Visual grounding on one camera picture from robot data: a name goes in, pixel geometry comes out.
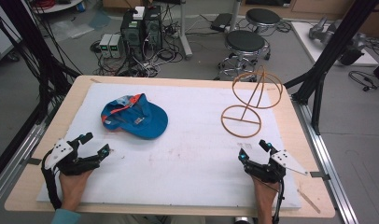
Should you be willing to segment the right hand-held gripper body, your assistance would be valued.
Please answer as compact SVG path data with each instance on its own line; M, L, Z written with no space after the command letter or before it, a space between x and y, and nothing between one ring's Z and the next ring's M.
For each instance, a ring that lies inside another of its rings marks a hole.
M267 164L259 164L249 158L247 164L244 164L244 170L247 174L255 176L266 183L279 182L286 175L286 170L291 170L302 175L308 174L286 150L277 151L272 154Z

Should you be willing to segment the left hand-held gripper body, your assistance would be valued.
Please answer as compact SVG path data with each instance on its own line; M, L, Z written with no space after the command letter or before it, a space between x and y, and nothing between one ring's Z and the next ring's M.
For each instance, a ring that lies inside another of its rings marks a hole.
M80 175L100 167L98 156L80 158L78 149L80 145L87 143L87 140L65 141L59 139L54 148L45 157L42 167L45 170L58 168L64 175Z

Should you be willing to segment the wooden ring hat stand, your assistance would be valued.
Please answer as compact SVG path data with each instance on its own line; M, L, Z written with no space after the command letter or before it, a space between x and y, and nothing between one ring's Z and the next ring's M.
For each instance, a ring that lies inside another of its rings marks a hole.
M254 84L248 96L244 96L237 88L243 78L252 79L251 84ZM220 122L229 134L250 138L261 131L262 117L259 111L272 109L281 102L283 84L277 75L261 65L256 71L236 77L232 81L232 93L239 105L226 107L220 115Z

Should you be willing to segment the blue and orange cap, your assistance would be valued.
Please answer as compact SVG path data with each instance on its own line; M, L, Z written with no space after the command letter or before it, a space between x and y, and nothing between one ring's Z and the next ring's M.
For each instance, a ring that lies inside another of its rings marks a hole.
M121 129L143 139L155 139L167 128L168 116L144 93L124 95L105 105L101 121L110 131Z

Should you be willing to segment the person's right hand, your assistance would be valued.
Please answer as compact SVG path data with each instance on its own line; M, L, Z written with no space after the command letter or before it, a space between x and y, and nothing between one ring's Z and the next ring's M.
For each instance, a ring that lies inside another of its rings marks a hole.
M257 206L271 208L279 190L279 184L266 183L256 177L253 177L253 184Z

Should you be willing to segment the person's left hand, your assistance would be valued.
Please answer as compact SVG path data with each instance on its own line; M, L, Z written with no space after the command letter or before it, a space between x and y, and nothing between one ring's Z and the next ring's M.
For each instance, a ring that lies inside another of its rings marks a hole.
M60 174L59 179L63 193L62 209L77 210L90 175L91 171L80 175Z

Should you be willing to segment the thin wooden stick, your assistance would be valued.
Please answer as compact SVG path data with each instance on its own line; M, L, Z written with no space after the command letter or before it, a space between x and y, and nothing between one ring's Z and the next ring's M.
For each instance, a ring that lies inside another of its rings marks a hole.
M320 209L313 203L313 201L301 190L297 189L298 193L303 197L303 199L318 213L320 214Z

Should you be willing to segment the white foam mat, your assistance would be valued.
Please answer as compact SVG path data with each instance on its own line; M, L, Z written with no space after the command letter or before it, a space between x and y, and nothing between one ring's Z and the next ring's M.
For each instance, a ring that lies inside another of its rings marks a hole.
M124 95L144 93L168 116L165 132L145 140L123 130L109 131L101 122L106 104ZM250 159L267 163L261 139L284 149L277 108L260 110L261 131L250 138L229 134L222 111L239 105L230 85L216 88L94 83L65 135L72 140L92 133L79 149L82 157L105 144L112 152L88 181L85 203L251 207L253 184L238 160L242 148Z

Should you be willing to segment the grey power supply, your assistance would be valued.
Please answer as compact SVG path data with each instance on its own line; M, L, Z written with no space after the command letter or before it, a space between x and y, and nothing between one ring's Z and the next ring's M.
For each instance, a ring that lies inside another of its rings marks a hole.
M123 55L123 42L121 35L112 35L109 42L109 48L113 58L120 58Z
M111 40L111 37L112 37L111 34L104 34L99 43L99 47L104 58L111 57L111 53L109 50L109 42Z

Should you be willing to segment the black round stool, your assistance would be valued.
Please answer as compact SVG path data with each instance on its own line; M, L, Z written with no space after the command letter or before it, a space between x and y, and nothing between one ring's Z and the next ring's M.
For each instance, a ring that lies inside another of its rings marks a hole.
M256 81L257 78L250 73L255 70L258 56L266 51L265 59L268 60L271 52L268 41L248 30L229 32L225 38L225 47L230 54L218 64L219 71L215 80L220 80L222 77L239 77L247 73L244 79Z
M255 32L275 27L281 18L273 11L265 8L252 8L246 13L246 20L255 27Z

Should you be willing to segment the clear plastic sheet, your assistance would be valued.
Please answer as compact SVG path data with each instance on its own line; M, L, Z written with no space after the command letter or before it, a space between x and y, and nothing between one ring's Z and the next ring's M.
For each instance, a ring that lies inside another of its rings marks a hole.
M77 39L90 32L99 31L110 23L111 19L104 13L96 13L88 23L75 24L73 21L58 21L53 23L51 34L57 41Z

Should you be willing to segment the white board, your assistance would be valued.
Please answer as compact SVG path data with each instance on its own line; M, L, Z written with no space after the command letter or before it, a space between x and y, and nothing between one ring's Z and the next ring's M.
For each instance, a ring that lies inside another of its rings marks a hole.
M302 46L305 48L311 61L315 63L321 52L324 50L325 46L317 39L312 40L309 38L308 33L310 28L313 26L312 23L293 21L292 28L296 36L301 40ZM378 65L378 62L369 54L365 49L361 51L363 53L352 66L367 66L374 67Z

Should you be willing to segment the black computer tower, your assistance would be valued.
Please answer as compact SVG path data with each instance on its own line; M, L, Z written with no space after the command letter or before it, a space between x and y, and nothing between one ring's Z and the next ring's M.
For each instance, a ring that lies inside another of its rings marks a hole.
M129 9L124 13L120 32L126 53L141 61L144 59L142 47L145 40L145 28L143 20L136 20L133 17L135 14L135 9Z
M144 22L146 26L148 48L154 50L162 49L161 7L149 7L146 10Z

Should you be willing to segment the white cabinet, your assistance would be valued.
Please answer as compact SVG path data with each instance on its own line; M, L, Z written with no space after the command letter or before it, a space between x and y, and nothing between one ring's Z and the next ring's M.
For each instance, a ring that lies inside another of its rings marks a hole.
M5 28L8 33L18 42L21 42L21 36L9 20L8 16L4 12L0 12L0 16L3 21L6 22ZM7 35L0 29L0 61L14 49L13 44L8 39Z

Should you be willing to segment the flat black box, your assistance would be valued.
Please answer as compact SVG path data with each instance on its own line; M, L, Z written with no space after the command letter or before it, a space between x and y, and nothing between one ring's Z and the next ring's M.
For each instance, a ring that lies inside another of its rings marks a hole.
M231 24L232 14L221 13L212 21L210 28L215 31L224 32L225 28Z

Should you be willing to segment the round white table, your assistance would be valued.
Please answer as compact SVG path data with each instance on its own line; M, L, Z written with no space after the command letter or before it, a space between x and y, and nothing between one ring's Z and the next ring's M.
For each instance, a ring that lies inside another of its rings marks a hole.
M32 10L37 14L53 13L69 8L77 9L77 4L80 2L84 0L36 0Z

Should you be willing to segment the grey metal table leg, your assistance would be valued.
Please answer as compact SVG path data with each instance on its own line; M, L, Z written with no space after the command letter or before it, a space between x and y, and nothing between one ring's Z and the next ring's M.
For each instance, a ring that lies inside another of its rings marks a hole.
M190 43L186 36L186 0L179 0L180 5L180 30L179 30L179 39L184 51L184 58L189 60L193 53L190 48Z
M235 30L241 3L242 3L242 0L234 0L233 9L232 9L232 19L231 19L229 32L232 32Z

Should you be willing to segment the aluminium rail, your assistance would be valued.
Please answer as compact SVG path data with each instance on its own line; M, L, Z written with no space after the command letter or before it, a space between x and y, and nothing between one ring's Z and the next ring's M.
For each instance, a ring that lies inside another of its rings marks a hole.
M292 104L302 123L305 135L310 141L309 145L316 158L316 164L319 167L321 178L328 189L334 209L338 212L343 224L359 224L324 140L311 125L311 109L308 105L300 105L297 102L292 102Z
M14 180L20 176L21 170L31 158L47 127L46 123L35 124L14 143L14 152L0 173L0 200Z

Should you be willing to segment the black metal frame post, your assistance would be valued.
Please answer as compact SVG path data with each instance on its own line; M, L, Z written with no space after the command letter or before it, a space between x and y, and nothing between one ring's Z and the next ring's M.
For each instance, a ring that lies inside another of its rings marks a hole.
M303 75L284 84L287 89L301 84L300 88L292 94L292 99L300 105L307 105L310 96L314 95L311 127L317 135L320 135L319 119L326 75L378 4L379 0L355 0L314 65Z

